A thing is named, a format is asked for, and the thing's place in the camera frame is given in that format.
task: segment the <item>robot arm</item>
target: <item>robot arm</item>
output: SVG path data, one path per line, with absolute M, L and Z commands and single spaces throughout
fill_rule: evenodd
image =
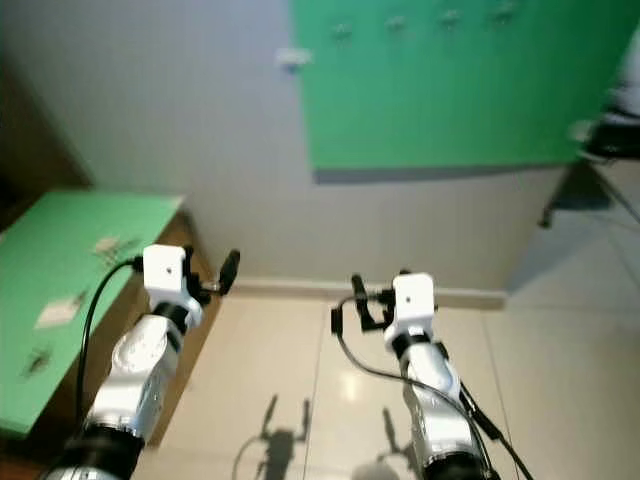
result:
M 156 425 L 184 335 L 202 320 L 210 294 L 226 294 L 240 255 L 233 251 L 216 284 L 201 285 L 190 271 L 189 248 L 144 249 L 144 286 L 152 313 L 116 344 L 111 371 L 83 424 L 43 480 L 126 480 Z
M 460 377 L 443 349 L 432 341 L 433 280 L 425 273 L 399 275 L 393 290 L 395 319 L 384 332 L 387 349 L 395 353 L 404 377 L 429 385 L 449 399 L 416 385 L 404 386 L 416 459 L 425 478 L 436 478 L 444 469 L 476 472 L 470 479 L 495 475 L 477 431 L 468 416 L 459 412 L 464 408 Z
M 425 273 L 401 272 L 393 280 L 393 288 L 376 294 L 367 294 L 357 275 L 352 283 L 354 295 L 331 311 L 331 331 L 354 365 L 373 375 L 404 383 L 416 469 L 422 478 L 499 479 L 476 424 L 491 439 L 502 441 L 502 434 L 473 402 L 444 346 L 433 340 L 432 278 Z M 366 302 L 370 299 L 385 306 L 382 322 L 375 322 L 368 315 Z M 367 367 L 349 351 L 342 337 L 342 306 L 346 301 L 357 304 L 363 332 L 384 330 L 385 345 L 398 359 L 401 375 Z

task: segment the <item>green board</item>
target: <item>green board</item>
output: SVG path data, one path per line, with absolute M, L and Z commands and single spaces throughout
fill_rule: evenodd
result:
M 175 215 L 176 197 L 99 192 L 52 192 L 42 197 L 0 240 L 0 428 L 27 433 L 80 350 L 91 296 L 110 268 L 93 253 L 104 237 L 133 241 L 120 259 L 153 243 Z M 105 288 L 92 331 L 130 270 Z M 64 325 L 34 328 L 51 301 L 86 292 Z M 46 362 L 31 372 L 35 358 Z
M 640 15 L 638 0 L 290 1 L 318 169 L 571 162 Z

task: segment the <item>floor tile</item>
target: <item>floor tile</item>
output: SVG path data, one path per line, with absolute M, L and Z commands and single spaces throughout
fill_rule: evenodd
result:
M 617 251 L 627 273 L 634 281 L 640 296 L 640 225 L 627 219 L 621 222 L 608 222 L 605 228 L 610 241 Z
M 302 480 L 304 469 L 160 448 L 140 457 L 133 480 Z
M 598 171 L 629 203 L 640 209 L 640 162 L 616 162 L 610 166 L 598 167 Z M 622 221 L 629 218 L 615 199 L 612 199 L 611 209 L 607 213 L 612 213 L 613 218 Z
M 640 309 L 640 295 L 602 222 L 556 212 L 511 281 L 511 307 Z
M 486 314 L 512 439 L 535 478 L 637 478 L 637 314 Z
M 225 299 L 162 445 L 233 458 L 266 423 L 274 454 L 291 450 L 303 465 L 325 307 L 322 300 Z M 243 457 L 260 461 L 264 444 L 254 442 Z
M 474 312 L 443 309 L 438 312 L 434 328 L 446 342 L 454 364 L 478 403 L 504 427 L 482 318 Z M 362 334 L 352 308 L 345 310 L 345 339 L 365 364 L 398 371 L 394 355 L 384 349 L 382 333 Z M 369 474 L 374 475 L 378 468 L 388 473 L 390 467 L 399 478 L 415 480 L 408 468 L 410 441 L 410 417 L 402 398 L 402 386 L 353 367 L 337 340 L 330 336 L 327 324 L 320 353 L 307 470 L 322 476 L 360 477 L 369 468 L 372 469 Z M 400 452 L 390 454 L 393 443 Z M 501 452 L 493 449 L 492 452 L 503 478 L 515 478 L 510 460 Z

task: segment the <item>black cable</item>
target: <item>black cable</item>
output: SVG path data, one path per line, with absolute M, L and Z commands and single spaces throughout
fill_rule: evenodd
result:
M 513 461 L 516 462 L 516 465 L 518 465 L 518 468 L 524 475 L 524 478 L 526 478 L 527 480 L 533 480 L 533 476 L 531 475 L 529 470 L 527 470 L 527 467 L 525 466 L 524 462 L 522 461 L 520 456 L 516 453 L 514 448 L 511 446 L 511 444 L 504 437 L 504 435 L 500 435 L 500 438 L 498 438 L 498 441 L 502 444 L 505 450 L 509 452 L 509 455 L 511 455 L 511 458 L 513 458 Z
M 349 299 L 344 299 L 342 302 L 340 302 L 341 305 L 343 305 L 345 302 L 352 300 L 353 297 L 350 297 Z M 491 471 L 493 469 L 492 465 L 491 465 L 491 459 L 489 458 L 489 454 L 487 453 L 486 449 L 484 448 L 484 444 L 482 443 L 482 439 L 480 438 L 480 433 L 478 432 L 478 429 L 475 426 L 475 423 L 473 422 L 473 419 L 469 416 L 469 414 L 464 410 L 464 408 L 462 408 L 460 405 L 458 405 L 456 402 L 454 402 L 451 398 L 449 398 L 448 395 L 442 393 L 440 390 L 427 385 L 426 383 L 423 383 L 419 380 L 414 380 L 413 378 L 408 378 L 408 377 L 403 377 L 401 375 L 396 375 L 395 373 L 391 373 L 391 372 L 384 372 L 382 370 L 376 370 L 375 368 L 371 368 L 368 367 L 367 365 L 364 365 L 363 363 L 360 362 L 360 360 L 358 360 L 355 355 L 353 355 L 353 353 L 351 352 L 351 350 L 349 350 L 349 347 L 347 346 L 347 344 L 344 341 L 344 338 L 342 336 L 342 334 L 338 334 L 338 343 L 340 343 L 340 347 L 342 347 L 342 351 L 344 352 L 345 356 L 349 359 L 349 361 L 355 365 L 357 368 L 359 368 L 360 370 L 363 370 L 371 375 L 375 375 L 377 377 L 382 377 L 382 378 L 386 378 L 388 380 L 396 380 L 398 382 L 402 382 L 402 383 L 406 383 L 408 385 L 412 385 L 414 387 L 418 387 L 421 388 L 423 390 L 427 390 L 430 393 L 433 393 L 436 397 L 438 397 L 439 399 L 441 399 L 442 401 L 444 401 L 447 405 L 449 405 L 451 408 L 453 408 L 456 412 L 458 412 L 460 415 L 463 416 L 463 418 L 465 418 L 467 420 L 467 423 L 469 424 L 469 426 L 471 427 L 471 431 L 473 433 L 473 435 L 476 438 L 476 441 L 478 442 L 479 445 L 481 445 L 481 450 L 482 450 L 482 455 L 484 457 L 484 462 L 485 462 L 485 466 L 487 467 L 487 469 L 489 471 Z
M 379 296 L 380 295 L 378 295 L 377 293 L 358 293 L 357 295 L 350 295 L 340 300 L 336 308 L 342 310 L 342 307 L 344 307 L 344 305 L 348 302 L 354 302 L 356 300 L 377 300 Z
M 93 294 L 89 310 L 87 310 L 87 316 L 84 319 L 84 329 L 82 330 L 82 345 L 80 346 L 80 355 L 78 357 L 78 375 L 76 377 L 76 426 L 82 424 L 82 399 L 84 397 L 84 371 L 87 364 L 87 354 L 89 351 L 89 336 L 91 333 L 91 322 L 93 321 L 93 314 L 98 304 L 98 299 L 107 285 L 111 277 L 122 267 L 132 266 L 134 268 L 140 266 L 141 258 L 130 258 L 124 260 L 111 268 L 109 272 L 102 278 L 96 293 Z
M 513 459 L 513 461 L 516 462 L 516 465 L 518 465 L 518 468 L 520 469 L 520 471 L 522 472 L 522 474 L 524 475 L 526 480 L 533 480 L 533 475 L 531 475 L 531 473 L 527 469 L 527 466 L 524 464 L 524 462 L 522 461 L 520 456 L 516 453 L 516 451 L 513 448 L 513 446 L 508 442 L 508 440 L 506 439 L 504 434 L 500 431 L 500 429 L 498 427 L 496 427 L 495 424 L 491 420 L 489 420 L 489 417 L 487 417 L 487 415 L 478 406 L 478 404 L 476 403 L 475 399 L 471 395 L 471 392 L 469 392 L 469 390 L 467 389 L 467 387 L 464 384 L 462 384 L 462 391 L 464 392 L 464 395 L 466 396 L 467 402 L 469 402 L 469 404 L 470 404 L 471 410 L 474 413 L 478 414 L 478 416 L 480 418 L 482 418 L 485 421 L 489 422 L 490 431 L 489 432 L 485 432 L 485 433 L 487 433 L 487 435 L 489 435 L 491 440 L 498 440 L 502 444 L 502 446 L 505 448 L 505 450 L 507 452 L 509 452 L 509 455 L 511 455 L 511 458 Z

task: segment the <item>green table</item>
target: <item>green table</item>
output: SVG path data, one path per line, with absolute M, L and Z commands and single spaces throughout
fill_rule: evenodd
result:
M 97 191 L 51 192 L 0 239 L 0 429 L 29 432 L 74 362 L 91 296 L 109 267 L 94 253 L 105 237 L 130 241 L 120 256 L 153 243 L 179 197 Z M 123 269 L 104 290 L 92 332 L 130 276 Z M 73 320 L 34 328 L 52 301 L 86 292 Z M 42 364 L 33 365 L 37 358 Z

